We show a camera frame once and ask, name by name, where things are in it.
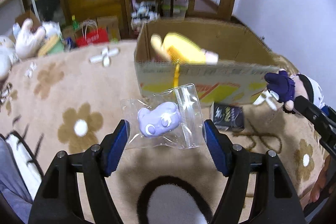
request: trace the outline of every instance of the white plush toy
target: white plush toy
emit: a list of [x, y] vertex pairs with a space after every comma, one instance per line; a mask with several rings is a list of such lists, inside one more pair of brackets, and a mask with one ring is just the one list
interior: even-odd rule
[[33, 21], [27, 18], [22, 28], [17, 35], [15, 50], [20, 60], [25, 60], [36, 56], [37, 51], [40, 49], [41, 42], [45, 36], [45, 28], [39, 27], [37, 31], [32, 34], [30, 29], [33, 26]]
[[0, 81], [4, 80], [9, 71], [18, 61], [15, 54], [15, 45], [8, 37], [0, 35]]

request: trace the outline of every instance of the red bag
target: red bag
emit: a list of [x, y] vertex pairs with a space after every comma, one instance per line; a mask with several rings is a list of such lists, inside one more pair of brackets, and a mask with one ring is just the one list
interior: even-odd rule
[[[96, 30], [86, 33], [88, 26], [95, 26]], [[95, 22], [94, 20], [88, 20], [82, 23], [82, 34], [82, 37], [76, 39], [76, 44], [78, 47], [109, 42], [109, 37], [107, 35], [106, 29], [98, 28], [97, 22]]]

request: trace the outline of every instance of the floral blanket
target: floral blanket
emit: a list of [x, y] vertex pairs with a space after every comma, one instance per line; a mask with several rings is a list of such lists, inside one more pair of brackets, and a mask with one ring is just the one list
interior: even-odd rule
[[[14, 129], [24, 135], [44, 173], [58, 151], [78, 153], [100, 143], [124, 118], [120, 101], [140, 98], [135, 46], [135, 41], [109, 45], [118, 47], [120, 53], [111, 57], [108, 67], [89, 62], [106, 46], [89, 46], [16, 65], [5, 83], [11, 88], [0, 108], [0, 133], [6, 136]], [[29, 78], [26, 71], [31, 62], [36, 69], [31, 69]], [[285, 59], [282, 62], [290, 66]], [[226, 134], [250, 151], [276, 151], [301, 197], [316, 181], [324, 152], [312, 125], [284, 113], [276, 104], [277, 111], [266, 103], [243, 106], [245, 130]], [[209, 118], [209, 108], [202, 112], [204, 119]], [[83, 176], [78, 178], [85, 219], [94, 222]], [[192, 223], [191, 217], [196, 216], [195, 223], [206, 223], [218, 206], [226, 178], [216, 170], [206, 146], [188, 150], [161, 146], [125, 150], [117, 171], [106, 182], [126, 224]], [[248, 219], [254, 184], [255, 175], [251, 175], [241, 221]], [[171, 211], [167, 202], [156, 202], [163, 196], [172, 200]], [[179, 215], [184, 220], [176, 219]]]

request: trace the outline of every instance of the green bottle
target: green bottle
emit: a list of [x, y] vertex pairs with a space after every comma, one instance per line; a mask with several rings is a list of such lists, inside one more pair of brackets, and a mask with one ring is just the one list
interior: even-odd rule
[[71, 18], [72, 18], [72, 27], [73, 27], [73, 30], [76, 31], [76, 30], [78, 30], [80, 28], [79, 27], [79, 23], [76, 21], [75, 15], [72, 15]]

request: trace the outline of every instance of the purple doll clothes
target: purple doll clothes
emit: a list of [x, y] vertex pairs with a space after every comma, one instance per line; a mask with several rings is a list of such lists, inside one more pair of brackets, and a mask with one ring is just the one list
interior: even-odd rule
[[164, 102], [150, 111], [143, 107], [138, 112], [141, 133], [145, 137], [158, 137], [177, 128], [181, 122], [181, 113], [174, 102]]
[[294, 101], [295, 82], [285, 70], [280, 70], [278, 74], [269, 72], [265, 75], [265, 80], [268, 83], [267, 89], [279, 95], [279, 103]]

